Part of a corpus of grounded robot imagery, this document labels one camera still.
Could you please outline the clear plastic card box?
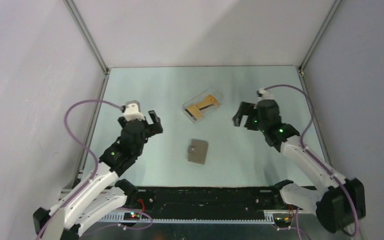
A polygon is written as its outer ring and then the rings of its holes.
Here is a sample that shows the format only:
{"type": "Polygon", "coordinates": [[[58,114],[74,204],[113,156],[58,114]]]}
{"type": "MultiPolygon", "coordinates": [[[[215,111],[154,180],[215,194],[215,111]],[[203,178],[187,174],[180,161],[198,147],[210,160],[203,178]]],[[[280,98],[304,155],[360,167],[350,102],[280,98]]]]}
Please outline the clear plastic card box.
{"type": "Polygon", "coordinates": [[[182,105],[182,111],[193,122],[197,123],[208,114],[217,110],[223,103],[224,96],[215,87],[210,86],[182,105]]]}

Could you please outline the grey card holder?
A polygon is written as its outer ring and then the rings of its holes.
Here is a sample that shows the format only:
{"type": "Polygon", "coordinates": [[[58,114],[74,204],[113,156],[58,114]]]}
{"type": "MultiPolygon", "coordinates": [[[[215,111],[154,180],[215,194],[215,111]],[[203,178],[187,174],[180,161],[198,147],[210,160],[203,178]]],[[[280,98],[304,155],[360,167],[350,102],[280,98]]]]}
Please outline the grey card holder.
{"type": "Polygon", "coordinates": [[[206,140],[192,139],[187,149],[187,160],[204,165],[207,159],[209,143],[206,140]]]}

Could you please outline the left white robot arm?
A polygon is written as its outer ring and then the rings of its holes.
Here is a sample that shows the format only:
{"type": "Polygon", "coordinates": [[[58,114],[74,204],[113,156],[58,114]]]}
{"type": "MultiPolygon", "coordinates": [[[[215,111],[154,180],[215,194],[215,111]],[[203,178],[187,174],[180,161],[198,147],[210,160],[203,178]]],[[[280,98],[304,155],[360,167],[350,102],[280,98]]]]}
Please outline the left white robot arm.
{"type": "Polygon", "coordinates": [[[45,238],[51,222],[59,216],[58,240],[78,240],[92,225],[115,209],[133,208],[138,189],[127,179],[119,179],[143,153],[148,139],[163,132],[161,119],[154,110],[148,112],[152,123],[137,109],[125,108],[118,119],[121,134],[101,155],[89,177],[50,209],[33,213],[38,240],[45,238]]]}

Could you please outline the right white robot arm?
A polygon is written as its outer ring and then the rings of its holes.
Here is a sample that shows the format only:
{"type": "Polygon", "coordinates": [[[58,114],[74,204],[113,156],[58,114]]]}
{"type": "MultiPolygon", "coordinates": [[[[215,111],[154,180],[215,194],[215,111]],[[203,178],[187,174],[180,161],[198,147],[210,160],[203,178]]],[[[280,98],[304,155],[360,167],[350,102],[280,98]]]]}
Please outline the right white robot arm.
{"type": "Polygon", "coordinates": [[[264,135],[268,146],[292,161],[313,183],[315,189],[301,187],[291,180],[278,183],[280,189],[271,194],[271,204],[277,209],[288,205],[315,215],[330,233],[336,233],[366,216],[365,188],[357,179],[343,174],[321,161],[317,154],[300,142],[300,133],[291,124],[282,122],[277,102],[263,99],[258,103],[242,101],[232,117],[239,127],[264,135]]]}

